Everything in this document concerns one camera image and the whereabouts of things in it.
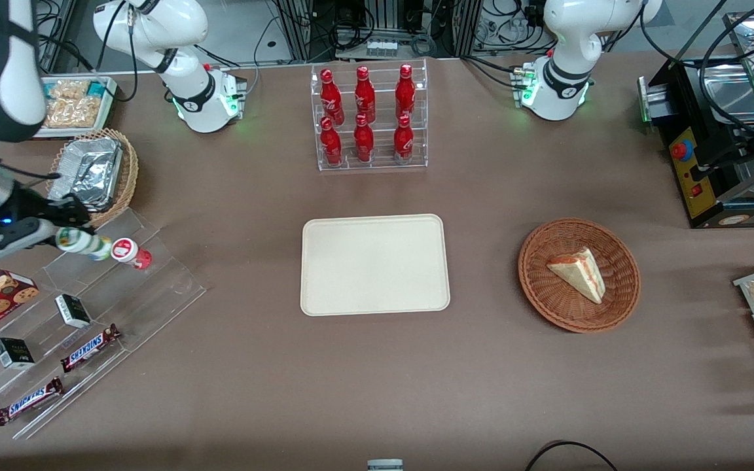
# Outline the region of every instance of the wicker basket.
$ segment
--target wicker basket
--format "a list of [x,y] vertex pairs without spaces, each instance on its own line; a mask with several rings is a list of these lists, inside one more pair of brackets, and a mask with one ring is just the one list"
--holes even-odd
[[[589,247],[607,292],[595,304],[569,286],[547,262]],[[630,317],[641,292],[636,260],[613,233],[592,221],[561,218],[535,229],[523,243],[518,274],[526,296],[539,313],[562,328],[580,333],[610,330]]]
[[[122,156],[122,161],[120,161],[120,170],[118,171],[118,182],[116,184],[114,195],[115,202],[113,203],[113,206],[102,213],[89,214],[90,220],[92,220],[92,227],[95,228],[107,224],[130,205],[132,194],[135,192],[135,179],[138,177],[138,156],[135,155],[135,149],[132,148],[128,138],[120,132],[117,132],[114,129],[101,129],[99,131],[92,131],[82,136],[75,137],[74,140],[97,139],[99,137],[112,137],[113,139],[117,139],[124,146],[124,154]],[[54,159],[54,163],[51,164],[52,172],[57,171],[57,166],[60,164],[60,158],[62,156],[63,149],[60,149],[60,151],[57,152],[57,157]],[[51,191],[51,181],[46,182],[45,190],[46,192]]]

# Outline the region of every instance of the clear acrylic bottle rack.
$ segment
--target clear acrylic bottle rack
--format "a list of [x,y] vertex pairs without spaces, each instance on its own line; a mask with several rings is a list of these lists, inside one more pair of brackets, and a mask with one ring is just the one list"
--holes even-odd
[[[415,133],[412,142],[412,158],[409,164],[398,164],[395,161],[395,129],[397,129],[397,116],[395,115],[395,87],[401,77],[401,65],[409,63],[412,66],[412,81],[415,82],[415,111],[411,116],[410,127]],[[368,75],[374,84],[374,92],[377,99],[377,119],[371,123],[374,131],[374,158],[368,164],[359,161],[356,155],[356,146],[353,140],[353,131],[356,128],[354,118],[357,116],[357,105],[353,98],[353,91],[357,86],[358,65],[368,66]],[[322,128],[319,120],[324,116],[322,107],[322,80],[319,72],[322,69],[330,69],[333,72],[333,81],[342,93],[342,109],[345,112],[345,122],[338,126],[336,131],[342,140],[342,165],[331,167],[327,164],[322,149],[322,141],[319,135]],[[316,134],[316,155],[320,171],[347,171],[347,170],[374,170],[374,169],[419,169],[427,167],[429,163],[427,129],[428,98],[427,87],[427,62],[425,60],[392,60],[374,61],[364,63],[328,63],[327,65],[315,65],[311,70],[310,95],[314,108],[314,132]]]

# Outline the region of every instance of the emergency stop button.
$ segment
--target emergency stop button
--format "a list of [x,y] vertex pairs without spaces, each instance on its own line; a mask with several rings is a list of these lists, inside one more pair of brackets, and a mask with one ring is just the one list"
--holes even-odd
[[693,151],[694,146],[691,144],[691,141],[686,139],[671,146],[671,157],[679,160],[680,162],[688,162]]

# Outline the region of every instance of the small bottle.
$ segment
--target small bottle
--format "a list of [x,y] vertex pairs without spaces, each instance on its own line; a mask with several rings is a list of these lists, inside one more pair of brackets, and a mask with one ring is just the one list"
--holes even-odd
[[395,89],[395,99],[397,119],[401,119],[404,114],[412,116],[415,111],[415,82],[412,81],[412,66],[409,63],[401,65],[401,79]]
[[353,140],[357,143],[357,158],[360,162],[368,164],[374,157],[374,131],[368,125],[368,117],[365,113],[357,115],[357,128],[353,131]]
[[338,132],[333,129],[333,122],[330,117],[322,116],[320,123],[322,133],[319,134],[319,139],[322,141],[327,165],[338,167],[342,165],[342,140],[339,139]]
[[126,237],[117,239],[113,244],[113,258],[118,262],[132,265],[137,270],[146,270],[153,261],[153,255],[149,251],[138,247],[133,239]]
[[406,165],[412,159],[412,140],[415,135],[409,128],[409,115],[404,114],[397,120],[398,126],[395,129],[395,161],[398,164]]
[[57,230],[54,243],[61,251],[84,254],[95,262],[101,262],[110,257],[113,241],[105,235],[92,235],[75,227],[61,227]]
[[357,113],[365,113],[368,122],[377,119],[377,100],[374,98],[374,85],[368,78],[368,67],[357,67],[357,88],[353,91],[357,101]]
[[322,69],[319,76],[322,77],[322,107],[325,116],[333,120],[333,126],[341,126],[345,122],[345,112],[342,111],[342,94],[333,83],[333,73],[330,69]]

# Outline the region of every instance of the yellow control panel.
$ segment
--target yellow control panel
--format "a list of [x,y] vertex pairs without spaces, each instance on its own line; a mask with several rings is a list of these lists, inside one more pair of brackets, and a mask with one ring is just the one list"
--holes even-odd
[[692,218],[699,217],[717,202],[709,177],[703,178],[699,182],[695,182],[691,178],[691,169],[697,166],[697,155],[694,155],[696,145],[694,134],[689,128],[683,131],[668,147],[671,162],[673,162],[673,170],[677,173],[679,187],[682,188],[685,207],[688,208],[689,215]]

